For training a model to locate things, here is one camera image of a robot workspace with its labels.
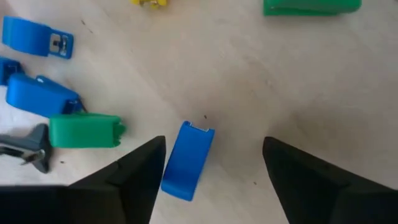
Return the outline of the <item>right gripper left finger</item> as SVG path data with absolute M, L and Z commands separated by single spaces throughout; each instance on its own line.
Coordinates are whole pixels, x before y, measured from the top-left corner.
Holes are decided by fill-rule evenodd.
M 163 175 L 165 136 L 156 136 L 71 184 L 73 224 L 149 224 Z

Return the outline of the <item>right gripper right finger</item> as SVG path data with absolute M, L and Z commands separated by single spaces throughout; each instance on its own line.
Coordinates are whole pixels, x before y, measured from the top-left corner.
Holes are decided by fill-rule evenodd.
M 270 136 L 262 155 L 289 224 L 398 224 L 398 190 Z

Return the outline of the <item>blue stapler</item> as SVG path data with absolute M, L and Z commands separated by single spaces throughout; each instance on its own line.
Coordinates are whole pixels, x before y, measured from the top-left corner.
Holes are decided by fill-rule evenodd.
M 0 85 L 7 86 L 10 76 L 14 73 L 24 73 L 21 63 L 0 56 Z
M 43 76 L 15 73 L 9 78 L 6 102 L 20 110 L 49 118 L 83 109 L 77 92 Z
M 192 201 L 215 135 L 184 121 L 165 167 L 160 188 L 179 199 Z
M 21 17 L 4 16 L 2 43 L 16 51 L 31 55 L 41 57 L 54 55 L 71 59 L 74 36 Z

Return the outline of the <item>green stapler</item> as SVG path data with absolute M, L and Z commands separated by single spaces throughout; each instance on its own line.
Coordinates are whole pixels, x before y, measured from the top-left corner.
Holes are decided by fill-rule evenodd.
M 356 12 L 362 0 L 264 0 L 265 16 L 335 16 Z
M 115 115 L 61 114 L 49 120 L 49 138 L 54 147 L 112 148 L 120 145 L 125 131 L 121 118 Z

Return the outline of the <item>black staple remover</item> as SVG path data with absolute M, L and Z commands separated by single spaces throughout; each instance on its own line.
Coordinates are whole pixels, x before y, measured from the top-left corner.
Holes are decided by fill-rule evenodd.
M 26 136 L 0 134 L 0 156 L 2 155 L 19 158 L 22 166 L 32 164 L 38 171 L 47 174 L 52 156 L 48 125 L 38 124 Z

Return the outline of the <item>yellow stapler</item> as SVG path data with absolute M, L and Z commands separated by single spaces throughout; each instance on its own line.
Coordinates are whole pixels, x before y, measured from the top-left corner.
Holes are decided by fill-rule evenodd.
M 131 3 L 145 6 L 150 5 L 153 8 L 167 6 L 168 0 L 130 0 Z

